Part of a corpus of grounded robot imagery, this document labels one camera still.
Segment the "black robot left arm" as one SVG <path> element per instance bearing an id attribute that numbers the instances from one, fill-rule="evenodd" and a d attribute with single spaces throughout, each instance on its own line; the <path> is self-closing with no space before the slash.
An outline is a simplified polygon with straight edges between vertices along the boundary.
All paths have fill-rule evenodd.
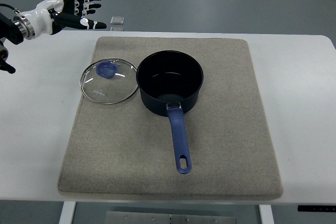
<path id="1" fill-rule="evenodd" d="M 26 30 L 17 20 L 11 20 L 1 13 L 1 39 L 7 39 L 12 44 L 18 45 L 23 42 Z M 6 60 L 8 58 L 8 50 L 1 41 L 1 71 L 14 74 L 16 69 L 9 65 Z"/>

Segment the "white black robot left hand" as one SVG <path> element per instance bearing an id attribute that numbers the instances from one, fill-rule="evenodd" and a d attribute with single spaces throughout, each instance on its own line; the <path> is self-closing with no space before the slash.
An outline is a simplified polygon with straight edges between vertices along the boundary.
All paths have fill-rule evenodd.
<path id="1" fill-rule="evenodd" d="M 33 10 L 14 17 L 14 24 L 31 40 L 42 34 L 54 35 L 64 28 L 80 30 L 105 29 L 107 25 L 89 19 L 101 7 L 101 0 L 44 0 Z"/>

